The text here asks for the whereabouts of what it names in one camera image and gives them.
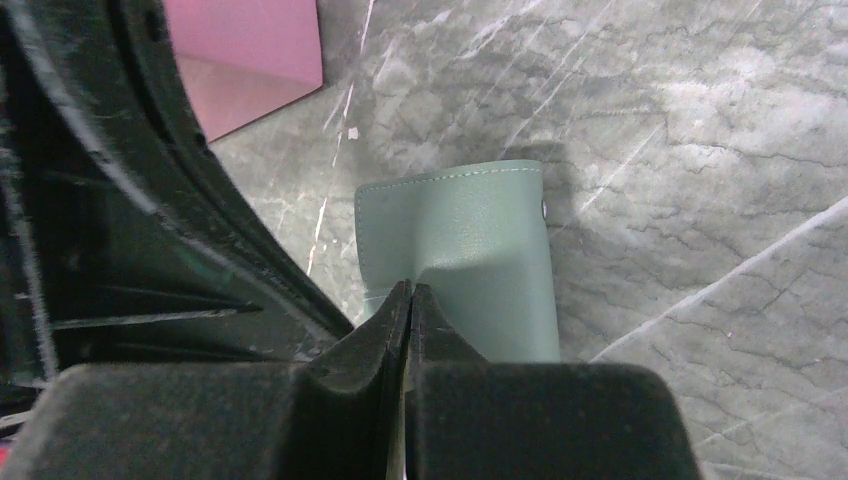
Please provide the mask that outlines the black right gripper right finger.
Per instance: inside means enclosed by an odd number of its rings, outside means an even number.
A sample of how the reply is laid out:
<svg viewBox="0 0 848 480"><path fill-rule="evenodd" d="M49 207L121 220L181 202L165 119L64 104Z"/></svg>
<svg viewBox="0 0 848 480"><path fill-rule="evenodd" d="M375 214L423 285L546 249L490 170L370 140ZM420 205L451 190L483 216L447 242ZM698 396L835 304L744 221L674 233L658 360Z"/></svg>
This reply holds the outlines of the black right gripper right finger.
<svg viewBox="0 0 848 480"><path fill-rule="evenodd" d="M447 322L433 290L409 313L412 479L698 479L677 403L620 363L496 363Z"/></svg>

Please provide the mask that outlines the mint green card holder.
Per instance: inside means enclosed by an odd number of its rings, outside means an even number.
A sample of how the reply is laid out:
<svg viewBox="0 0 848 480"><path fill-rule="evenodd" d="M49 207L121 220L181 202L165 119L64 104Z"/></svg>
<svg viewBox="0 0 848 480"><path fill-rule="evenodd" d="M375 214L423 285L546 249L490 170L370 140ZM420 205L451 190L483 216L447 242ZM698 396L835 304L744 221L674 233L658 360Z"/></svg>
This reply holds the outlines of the mint green card holder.
<svg viewBox="0 0 848 480"><path fill-rule="evenodd" d="M409 280L432 289L448 323L486 359L561 360L540 162L366 184L354 210L365 315Z"/></svg>

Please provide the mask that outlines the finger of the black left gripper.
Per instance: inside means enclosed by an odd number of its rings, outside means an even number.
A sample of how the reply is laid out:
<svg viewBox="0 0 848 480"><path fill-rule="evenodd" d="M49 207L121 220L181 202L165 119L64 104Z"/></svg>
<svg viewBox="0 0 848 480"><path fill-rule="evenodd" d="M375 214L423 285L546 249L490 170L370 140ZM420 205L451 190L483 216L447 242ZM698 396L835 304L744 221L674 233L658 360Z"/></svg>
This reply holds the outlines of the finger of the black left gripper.
<svg viewBox="0 0 848 480"><path fill-rule="evenodd" d="M82 365L308 362L312 336L258 318L243 290L176 259L177 244L96 167L1 17L1 390L38 401Z"/></svg>
<svg viewBox="0 0 848 480"><path fill-rule="evenodd" d="M35 78L96 167L178 262L243 290L256 321L199 321L196 338L268 339L298 326L332 343L352 326L286 254L223 170L179 80L158 1L7 1Z"/></svg>

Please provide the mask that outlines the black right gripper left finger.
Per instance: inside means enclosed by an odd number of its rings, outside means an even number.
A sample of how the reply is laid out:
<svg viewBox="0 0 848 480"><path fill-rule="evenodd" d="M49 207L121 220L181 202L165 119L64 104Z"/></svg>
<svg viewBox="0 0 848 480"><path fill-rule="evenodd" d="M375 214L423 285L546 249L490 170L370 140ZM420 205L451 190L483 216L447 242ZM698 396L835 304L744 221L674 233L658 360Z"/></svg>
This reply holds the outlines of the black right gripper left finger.
<svg viewBox="0 0 848 480"><path fill-rule="evenodd" d="M37 401L5 479L399 479L412 287L303 362L95 364Z"/></svg>

